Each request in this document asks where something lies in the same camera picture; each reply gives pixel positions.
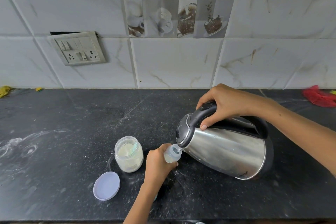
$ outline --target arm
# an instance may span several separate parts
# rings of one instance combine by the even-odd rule
[[[123,224],[146,224],[154,198],[177,162],[167,163],[163,153],[171,144],[163,144],[149,151],[146,160],[145,180]]]
[[[217,111],[203,120],[201,129],[217,121],[234,116],[258,116],[279,129],[285,136],[300,146],[333,175],[336,176],[336,132],[308,120],[282,107],[271,99],[265,99],[223,84],[213,87],[197,104],[215,100]]]

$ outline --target electrical outlet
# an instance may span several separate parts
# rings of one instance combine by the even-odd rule
[[[48,40],[66,66],[106,62],[94,31],[51,35]]]

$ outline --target red cloth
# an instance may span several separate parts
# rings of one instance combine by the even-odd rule
[[[319,90],[318,85],[303,90],[302,94],[315,105],[321,107],[336,107],[336,95]]]

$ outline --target yellow object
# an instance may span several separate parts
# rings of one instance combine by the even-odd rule
[[[8,95],[8,93],[10,92],[11,88],[10,86],[2,86],[0,88],[0,98]]]

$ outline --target stainless steel kettle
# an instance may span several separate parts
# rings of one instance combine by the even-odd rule
[[[177,144],[202,164],[240,180],[268,171],[273,163],[273,144],[267,123],[255,116],[242,116],[201,130],[201,122],[216,109],[216,102],[211,101],[185,115],[176,129]]]

